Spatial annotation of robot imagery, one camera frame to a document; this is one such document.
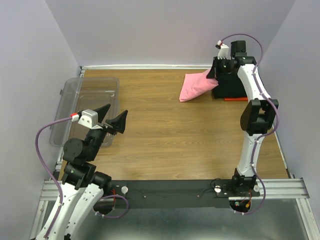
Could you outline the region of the pink t shirt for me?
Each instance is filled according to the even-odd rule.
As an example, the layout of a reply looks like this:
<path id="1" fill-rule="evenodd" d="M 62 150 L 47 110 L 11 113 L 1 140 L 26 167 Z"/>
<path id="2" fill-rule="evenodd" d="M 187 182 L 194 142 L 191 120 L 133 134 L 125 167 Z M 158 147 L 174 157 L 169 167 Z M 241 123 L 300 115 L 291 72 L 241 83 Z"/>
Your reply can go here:
<path id="1" fill-rule="evenodd" d="M 183 85 L 179 95 L 179 101 L 190 101 L 217 87 L 219 83 L 215 78 L 207 78 L 209 72 L 210 70 L 207 69 L 201 73 L 185 74 Z"/>

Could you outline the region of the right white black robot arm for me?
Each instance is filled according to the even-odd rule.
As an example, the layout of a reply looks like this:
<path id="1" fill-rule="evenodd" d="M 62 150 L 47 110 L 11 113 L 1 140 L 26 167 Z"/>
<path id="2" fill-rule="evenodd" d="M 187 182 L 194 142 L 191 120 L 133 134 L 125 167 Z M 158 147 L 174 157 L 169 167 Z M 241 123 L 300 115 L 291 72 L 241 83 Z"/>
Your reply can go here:
<path id="1" fill-rule="evenodd" d="M 247 55 L 244 40 L 227 46 L 222 40 L 216 44 L 218 55 L 213 58 L 208 79 L 216 79 L 215 98 L 247 97 L 247 106 L 240 117 L 244 133 L 240 161 L 232 179 L 226 181 L 227 191 L 241 196 L 254 190 L 257 181 L 256 165 L 264 138 L 277 117 L 279 102 L 267 93 L 253 56 Z"/>

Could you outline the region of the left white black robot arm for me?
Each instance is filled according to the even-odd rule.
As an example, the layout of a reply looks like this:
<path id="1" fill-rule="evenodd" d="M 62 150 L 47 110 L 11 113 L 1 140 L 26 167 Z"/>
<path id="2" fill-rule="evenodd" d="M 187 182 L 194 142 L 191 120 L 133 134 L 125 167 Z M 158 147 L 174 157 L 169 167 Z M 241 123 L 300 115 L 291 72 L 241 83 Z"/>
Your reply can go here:
<path id="1" fill-rule="evenodd" d="M 125 194 L 117 194 L 112 178 L 96 171 L 91 162 L 95 160 L 107 135 L 123 134 L 128 111 L 124 110 L 113 119 L 105 119 L 110 109 L 106 104 L 97 109 L 86 109 L 72 113 L 69 117 L 55 120 L 48 127 L 62 122 L 77 122 L 89 129 L 85 139 L 71 138 L 63 146 L 63 160 L 67 162 L 61 182 L 52 177 L 58 195 L 52 211 L 35 237 L 37 240 L 71 240 L 83 221 L 99 200 L 111 199 L 114 206 L 117 199 L 125 203 L 124 216 L 129 210 Z"/>

